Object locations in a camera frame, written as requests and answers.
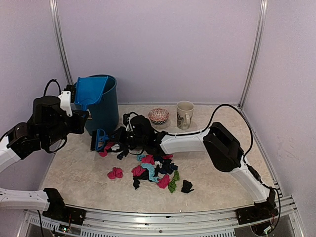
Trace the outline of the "blue hand brush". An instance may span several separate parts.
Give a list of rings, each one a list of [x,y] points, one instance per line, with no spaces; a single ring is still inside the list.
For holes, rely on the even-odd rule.
[[[103,129],[99,128],[93,131],[91,137],[90,150],[96,152],[103,151],[108,139],[109,138]]]

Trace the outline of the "blue plastic dustpan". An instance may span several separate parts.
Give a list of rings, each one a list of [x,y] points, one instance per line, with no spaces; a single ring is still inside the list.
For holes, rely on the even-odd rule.
[[[99,106],[96,109],[98,119],[105,117],[105,86],[108,76],[78,78],[76,83],[75,104],[80,106],[82,116],[85,119],[93,120],[89,106]]]

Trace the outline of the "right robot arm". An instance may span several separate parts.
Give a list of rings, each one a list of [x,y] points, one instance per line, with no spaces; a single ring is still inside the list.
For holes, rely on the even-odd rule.
[[[277,214],[280,204],[277,190],[267,186],[259,173],[248,163],[247,152],[220,122],[209,121],[207,127],[189,133],[168,133],[155,130],[143,115],[124,114],[123,126],[109,135],[125,151],[140,148],[154,156],[178,152],[207,152],[214,167],[232,175],[248,191],[254,201],[252,214],[263,219],[270,212]]]

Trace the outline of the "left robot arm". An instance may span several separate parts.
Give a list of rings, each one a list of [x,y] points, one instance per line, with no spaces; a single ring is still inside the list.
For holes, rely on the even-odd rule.
[[[7,131],[0,139],[0,169],[24,160],[34,152],[44,150],[51,154],[50,147],[68,134],[83,134],[88,117],[87,111],[73,110],[76,87],[68,84],[59,90],[58,96],[44,94],[33,101],[33,112],[27,122],[21,122]],[[69,208],[54,188],[37,191],[0,190],[1,209],[26,209],[51,212],[63,220]]]

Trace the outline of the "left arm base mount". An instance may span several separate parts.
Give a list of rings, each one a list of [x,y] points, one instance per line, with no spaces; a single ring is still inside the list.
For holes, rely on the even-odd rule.
[[[49,207],[42,214],[53,220],[67,222],[75,225],[83,225],[86,211],[77,207],[65,205],[63,198],[55,188],[44,188],[48,196]]]

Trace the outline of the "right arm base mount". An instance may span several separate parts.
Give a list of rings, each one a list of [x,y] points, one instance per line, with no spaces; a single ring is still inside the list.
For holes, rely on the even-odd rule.
[[[276,189],[269,187],[269,195],[264,202],[254,203],[252,206],[237,209],[236,216],[238,224],[243,225],[278,216],[280,210],[277,208],[275,202],[276,195],[279,200]]]

